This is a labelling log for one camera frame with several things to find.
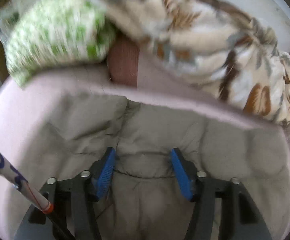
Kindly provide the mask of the pink quilted mattress cover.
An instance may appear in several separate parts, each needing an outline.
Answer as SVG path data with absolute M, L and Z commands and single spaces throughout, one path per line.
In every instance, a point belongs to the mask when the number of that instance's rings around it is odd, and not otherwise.
M 25 88 L 7 79 L 0 89 L 0 153 L 9 161 L 25 148 L 33 136 L 33 129 L 43 123 L 48 109 L 65 95 L 81 92 L 123 96 L 136 102 L 154 106 L 171 103 L 175 109 L 194 111 L 200 115 L 245 128 L 276 128 L 285 139 L 280 126 L 217 102 L 205 93 L 193 95 L 191 88 L 173 85 L 166 80 L 169 94 L 112 85 L 105 66 L 59 69 L 38 75 Z M 285 230 L 285 238 L 290 232 Z

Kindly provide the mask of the leaf print fleece blanket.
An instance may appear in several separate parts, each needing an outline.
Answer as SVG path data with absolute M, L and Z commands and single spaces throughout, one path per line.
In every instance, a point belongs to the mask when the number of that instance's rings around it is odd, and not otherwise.
M 290 123 L 290 55 L 271 27 L 222 0 L 90 0 L 188 84 L 279 125 Z

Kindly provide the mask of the green white patterned pillow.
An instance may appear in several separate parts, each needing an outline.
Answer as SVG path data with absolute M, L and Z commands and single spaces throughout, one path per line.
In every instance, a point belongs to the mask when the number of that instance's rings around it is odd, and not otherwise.
M 100 63 L 116 36 L 89 0 L 40 0 L 17 21 L 5 46 L 6 66 L 18 86 L 42 70 Z

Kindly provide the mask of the maroon pillow under blanket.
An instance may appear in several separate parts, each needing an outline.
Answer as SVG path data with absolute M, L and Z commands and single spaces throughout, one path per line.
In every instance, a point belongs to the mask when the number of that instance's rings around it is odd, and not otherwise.
M 119 33 L 106 61 L 111 81 L 122 86 L 137 87 L 139 55 L 138 45 Z

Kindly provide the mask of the olive quilted hooded jacket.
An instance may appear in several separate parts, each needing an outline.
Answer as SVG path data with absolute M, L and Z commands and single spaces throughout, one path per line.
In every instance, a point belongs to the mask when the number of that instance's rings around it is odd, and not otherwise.
M 194 206 L 174 177 L 169 153 L 175 147 L 212 178 L 240 179 L 273 239 L 289 227 L 289 152 L 276 128 L 81 92 L 62 96 L 33 133 L 10 161 L 37 188 L 50 177 L 74 177 L 115 148 L 110 191 L 95 207 L 104 239 L 184 237 Z

